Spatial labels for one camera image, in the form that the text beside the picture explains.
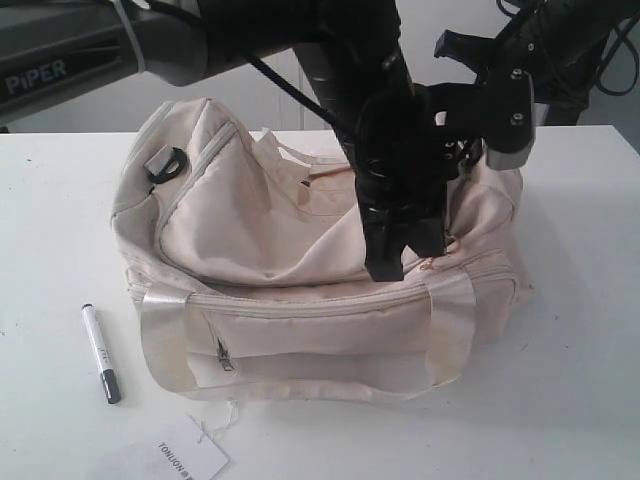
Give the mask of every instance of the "white marker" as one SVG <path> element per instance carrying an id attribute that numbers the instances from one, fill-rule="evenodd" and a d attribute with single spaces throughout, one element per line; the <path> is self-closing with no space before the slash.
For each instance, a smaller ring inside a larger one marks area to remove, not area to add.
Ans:
<path id="1" fill-rule="evenodd" d="M 91 349 L 96 357 L 100 380 L 102 380 L 104 393 L 107 395 L 107 402 L 113 405 L 118 403 L 121 399 L 120 389 L 118 388 L 118 382 L 116 382 L 116 374 L 113 371 L 113 366 L 111 365 L 109 352 L 107 351 L 107 347 L 104 345 L 102 331 L 100 330 L 100 325 L 96 318 L 96 309 L 93 308 L 93 305 L 87 303 L 82 307 L 82 318 L 85 326 L 87 327 L 87 333 L 89 333 Z"/>

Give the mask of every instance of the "white table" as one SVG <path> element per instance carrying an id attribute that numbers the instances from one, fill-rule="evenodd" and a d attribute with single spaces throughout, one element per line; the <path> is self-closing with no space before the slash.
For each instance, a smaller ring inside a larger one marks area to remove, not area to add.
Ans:
<path id="1" fill-rule="evenodd" d="M 306 150 L 328 132 L 282 133 Z M 109 228 L 132 134 L 0 135 L 0 478 L 82 479 L 105 453 L 225 404 L 160 389 Z M 517 235 L 537 297 L 463 378 L 403 408 L 256 402 L 233 479 L 640 478 L 640 158 L 611 127 L 540 129 Z M 124 400 L 80 318 L 93 302 Z"/>

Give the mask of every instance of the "zipper pull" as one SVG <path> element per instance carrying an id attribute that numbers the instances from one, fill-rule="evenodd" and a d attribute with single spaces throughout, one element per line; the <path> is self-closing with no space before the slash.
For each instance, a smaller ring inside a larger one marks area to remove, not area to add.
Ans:
<path id="1" fill-rule="evenodd" d="M 222 366 L 222 369 L 225 372 L 233 372 L 235 370 L 235 368 L 233 367 L 233 364 L 231 363 L 231 358 L 229 357 L 229 352 L 227 351 L 226 348 L 224 348 L 224 345 L 222 345 L 222 342 L 220 342 L 220 340 L 218 340 L 218 361 L 220 362 L 220 365 Z"/>

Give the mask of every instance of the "piper logo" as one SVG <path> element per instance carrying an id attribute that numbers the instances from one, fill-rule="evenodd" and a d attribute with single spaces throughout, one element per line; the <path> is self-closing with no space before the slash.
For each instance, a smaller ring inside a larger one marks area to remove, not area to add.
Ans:
<path id="1" fill-rule="evenodd" d="M 12 75 L 4 79 L 7 92 L 10 96 L 30 92 L 47 83 L 54 82 L 60 78 L 67 76 L 67 67 L 64 60 L 55 60 L 51 63 L 45 63 L 38 67 Z"/>

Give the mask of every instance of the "beige bag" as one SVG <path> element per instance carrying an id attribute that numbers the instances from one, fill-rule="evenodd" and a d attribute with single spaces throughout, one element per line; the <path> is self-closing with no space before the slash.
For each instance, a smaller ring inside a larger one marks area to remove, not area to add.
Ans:
<path id="1" fill-rule="evenodd" d="M 169 147 L 186 169 L 154 185 Z M 113 227 L 160 385 L 197 399 L 406 399 L 458 377 L 474 339 L 499 337 L 528 292 L 511 235 L 520 173 L 482 160 L 452 182 L 449 254 L 407 249 L 397 283 L 364 269 L 353 181 L 339 152 L 256 142 L 212 100 L 153 115 Z"/>

